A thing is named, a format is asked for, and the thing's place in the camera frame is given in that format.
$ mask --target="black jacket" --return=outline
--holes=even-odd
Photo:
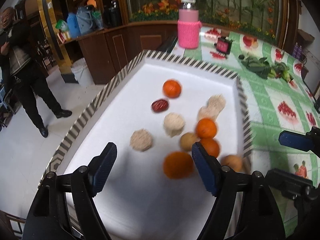
[[[30,55],[31,58],[35,60],[36,55],[34,50],[29,42],[28,38],[30,35],[31,28],[28,24],[18,23],[12,27],[12,36],[9,38],[9,31],[4,31],[0,35],[0,47],[3,46],[7,41],[10,44],[10,47],[19,46],[23,51]],[[4,83],[4,89],[8,92],[12,88],[12,80],[10,78],[10,60],[9,53],[6,56],[3,56],[0,53],[0,66],[2,70],[2,80]]]

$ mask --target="floor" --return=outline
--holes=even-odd
[[[0,132],[0,210],[26,218],[37,185],[53,153],[81,112],[103,88],[64,83],[58,67],[50,70],[48,85],[63,109],[73,112],[69,118],[56,119],[41,98],[37,106],[49,136],[43,138],[20,107]]]

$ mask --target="blue plastic pitcher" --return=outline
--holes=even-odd
[[[75,39],[76,37],[81,35],[77,17],[74,13],[69,13],[69,16],[67,18],[67,23],[69,26],[71,38]]]
[[[77,11],[77,20],[81,35],[93,32],[95,28],[94,18],[92,11],[85,7],[79,7]]]

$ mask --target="trash can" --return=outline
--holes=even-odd
[[[94,84],[91,73],[88,69],[88,65],[84,58],[81,58],[73,63],[71,71],[75,75],[75,79],[78,81],[80,86],[88,87]]]

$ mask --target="table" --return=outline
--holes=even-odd
[[[319,127],[320,119],[315,108],[315,100],[301,77],[301,62],[267,42],[257,40],[247,46],[245,35],[230,32],[229,40],[233,40],[231,54],[227,59],[217,59],[210,52],[217,52],[214,41],[205,37],[209,27],[202,27],[200,42],[197,49],[183,49],[176,43],[172,54],[193,57],[204,60],[237,72],[240,76],[244,92],[247,96],[247,105],[250,115],[252,139],[249,142],[251,154],[251,170],[261,171],[264,175],[272,168],[279,168],[291,173],[307,177],[317,187],[320,183],[320,159],[310,152],[301,152],[280,145],[279,133],[291,130],[305,134],[312,126]],[[290,67],[290,74],[294,77],[293,84],[288,84],[282,78],[264,80],[250,72],[238,59],[240,54],[267,57],[271,63],[275,60],[284,62]],[[296,120],[288,120],[279,112],[278,106],[285,102],[296,113]],[[286,234],[293,232],[297,225],[297,210],[293,201],[285,199],[281,193],[274,190]]]

